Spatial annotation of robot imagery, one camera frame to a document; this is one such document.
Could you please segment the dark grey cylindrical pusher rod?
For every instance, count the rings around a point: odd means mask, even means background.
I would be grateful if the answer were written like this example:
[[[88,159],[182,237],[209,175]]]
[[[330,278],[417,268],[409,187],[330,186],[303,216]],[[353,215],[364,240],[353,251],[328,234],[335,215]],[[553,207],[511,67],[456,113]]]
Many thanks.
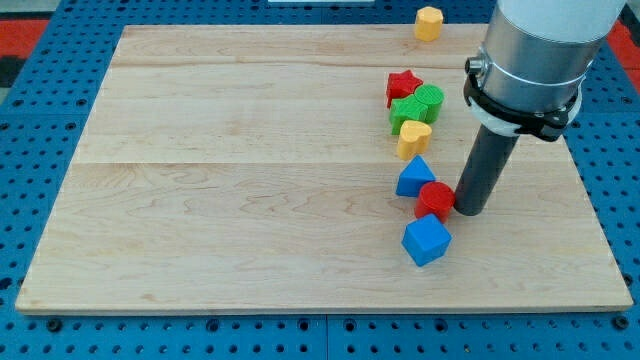
[[[465,216],[484,209],[518,137],[496,134],[481,125],[455,190],[454,208]]]

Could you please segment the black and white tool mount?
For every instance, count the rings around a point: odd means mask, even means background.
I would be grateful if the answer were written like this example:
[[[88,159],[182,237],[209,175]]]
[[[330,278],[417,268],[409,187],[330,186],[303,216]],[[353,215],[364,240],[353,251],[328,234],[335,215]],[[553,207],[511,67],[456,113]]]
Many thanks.
[[[582,105],[582,91],[578,88],[563,107],[554,111],[513,110],[494,101],[481,90],[475,75],[467,76],[463,96],[472,114],[491,132],[504,137],[532,135],[547,142],[556,141],[564,133]]]

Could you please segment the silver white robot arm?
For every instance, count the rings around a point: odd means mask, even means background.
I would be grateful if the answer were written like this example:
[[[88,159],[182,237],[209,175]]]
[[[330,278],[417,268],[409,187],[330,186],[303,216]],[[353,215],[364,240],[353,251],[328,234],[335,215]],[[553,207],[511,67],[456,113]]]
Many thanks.
[[[455,190],[455,209],[479,214],[518,139],[556,141],[582,105],[581,86],[624,0],[498,0],[465,63],[463,97],[480,123]]]

